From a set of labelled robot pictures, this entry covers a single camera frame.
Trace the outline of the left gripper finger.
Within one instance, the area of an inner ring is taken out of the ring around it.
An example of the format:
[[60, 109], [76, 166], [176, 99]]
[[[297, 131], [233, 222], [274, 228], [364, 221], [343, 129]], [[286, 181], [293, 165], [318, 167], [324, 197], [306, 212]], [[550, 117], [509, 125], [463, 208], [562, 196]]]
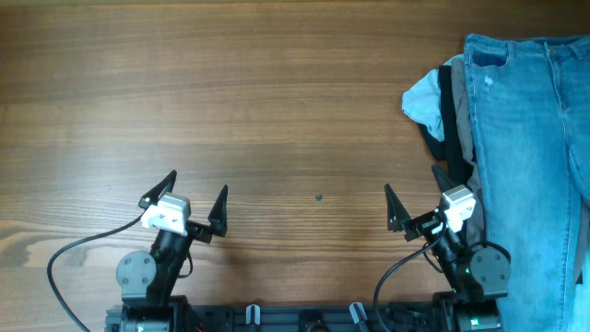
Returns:
[[227, 200], [229, 188], [225, 184], [221, 189], [214, 206], [207, 219], [210, 223], [209, 229], [213, 235], [224, 237], [228, 229]]
[[164, 194], [172, 191], [176, 177], [177, 171], [172, 170], [161, 182], [141, 196], [138, 206], [140, 208], [149, 208], [152, 205], [157, 205]]

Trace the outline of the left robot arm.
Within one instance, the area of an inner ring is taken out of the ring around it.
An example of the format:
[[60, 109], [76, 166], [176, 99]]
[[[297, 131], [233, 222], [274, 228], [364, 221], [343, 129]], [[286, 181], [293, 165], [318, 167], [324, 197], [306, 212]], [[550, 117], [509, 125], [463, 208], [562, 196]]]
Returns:
[[144, 210], [139, 217], [144, 228], [158, 234], [149, 251], [125, 255], [116, 268], [123, 306], [105, 319], [107, 331], [172, 332], [202, 331], [204, 322], [185, 296], [173, 296], [172, 290], [184, 275], [181, 269], [191, 262], [194, 241], [210, 243], [215, 236], [226, 235], [229, 188], [223, 186], [204, 225], [190, 221], [191, 204], [184, 196], [172, 192], [177, 172], [170, 172], [138, 202]]

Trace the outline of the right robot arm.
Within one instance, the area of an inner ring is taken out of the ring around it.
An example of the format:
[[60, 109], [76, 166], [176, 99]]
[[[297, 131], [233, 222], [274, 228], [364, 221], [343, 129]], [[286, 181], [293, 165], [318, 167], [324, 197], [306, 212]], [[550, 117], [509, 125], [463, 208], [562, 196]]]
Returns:
[[388, 278], [420, 256], [445, 276], [451, 289], [434, 293], [431, 302], [415, 308], [390, 303], [390, 321], [378, 316], [379, 325], [385, 331], [503, 331], [498, 300], [508, 295], [511, 255], [496, 243], [467, 241], [463, 228], [475, 212], [475, 195], [439, 166], [431, 170], [441, 198], [436, 208], [418, 217], [409, 215], [390, 184], [384, 186], [387, 229], [402, 231], [407, 242], [422, 238], [424, 244], [384, 273], [375, 288], [373, 303], [379, 302]]

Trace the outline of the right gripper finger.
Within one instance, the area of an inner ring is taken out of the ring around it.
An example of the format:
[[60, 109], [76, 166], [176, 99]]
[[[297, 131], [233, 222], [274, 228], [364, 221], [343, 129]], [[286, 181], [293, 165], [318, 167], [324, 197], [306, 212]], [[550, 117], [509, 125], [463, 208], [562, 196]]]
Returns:
[[431, 166], [431, 170], [434, 176], [434, 179], [439, 187], [439, 190], [444, 193], [451, 189], [456, 188], [460, 185], [460, 183], [453, 180], [450, 175], [439, 165], [434, 164]]
[[411, 221], [411, 217], [395, 194], [390, 184], [384, 186], [387, 205], [387, 229], [389, 231], [404, 231]]

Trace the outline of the light blue denim jeans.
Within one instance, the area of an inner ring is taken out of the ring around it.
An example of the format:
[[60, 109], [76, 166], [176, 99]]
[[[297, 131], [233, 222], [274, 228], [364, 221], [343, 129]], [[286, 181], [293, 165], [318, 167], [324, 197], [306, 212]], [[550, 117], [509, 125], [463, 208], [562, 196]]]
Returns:
[[486, 237], [512, 257], [509, 331], [589, 327], [589, 40], [466, 37]]

